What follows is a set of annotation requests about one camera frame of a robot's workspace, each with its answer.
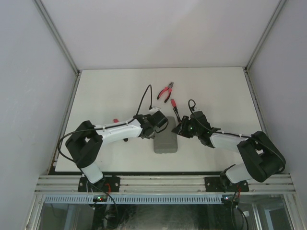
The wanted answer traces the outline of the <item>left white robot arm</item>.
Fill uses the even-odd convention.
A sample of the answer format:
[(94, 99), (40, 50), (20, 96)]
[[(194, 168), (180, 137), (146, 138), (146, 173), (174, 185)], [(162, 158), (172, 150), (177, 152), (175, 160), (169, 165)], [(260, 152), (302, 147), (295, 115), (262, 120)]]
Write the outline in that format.
[(105, 180), (95, 160), (103, 145), (127, 138), (152, 139), (167, 125), (168, 119), (160, 110), (147, 115), (135, 115), (128, 121), (108, 126), (93, 125), (88, 120), (68, 134), (65, 146), (77, 168), (87, 178), (88, 186), (99, 192), (105, 187)]

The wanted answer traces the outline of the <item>grey plastic tool case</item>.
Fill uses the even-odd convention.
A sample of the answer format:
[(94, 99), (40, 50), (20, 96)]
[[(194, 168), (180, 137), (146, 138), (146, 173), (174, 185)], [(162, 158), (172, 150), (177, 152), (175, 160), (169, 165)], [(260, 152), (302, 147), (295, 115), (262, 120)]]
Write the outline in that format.
[(172, 132), (176, 127), (176, 120), (173, 116), (168, 116), (167, 119), (168, 122), (154, 136), (153, 149), (156, 154), (171, 154), (178, 150), (177, 135)]

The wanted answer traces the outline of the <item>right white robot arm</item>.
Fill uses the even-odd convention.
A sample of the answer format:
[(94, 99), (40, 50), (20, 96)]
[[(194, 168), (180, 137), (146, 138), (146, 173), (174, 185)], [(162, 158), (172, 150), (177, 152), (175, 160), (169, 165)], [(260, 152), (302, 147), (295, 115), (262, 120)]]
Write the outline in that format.
[(284, 156), (262, 131), (249, 136), (227, 133), (212, 127), (203, 112), (198, 111), (183, 116), (172, 132), (185, 138), (197, 137), (204, 146), (241, 156), (241, 164), (231, 165), (220, 174), (220, 185), (226, 191), (232, 191), (241, 181), (254, 179), (262, 183), (285, 170)]

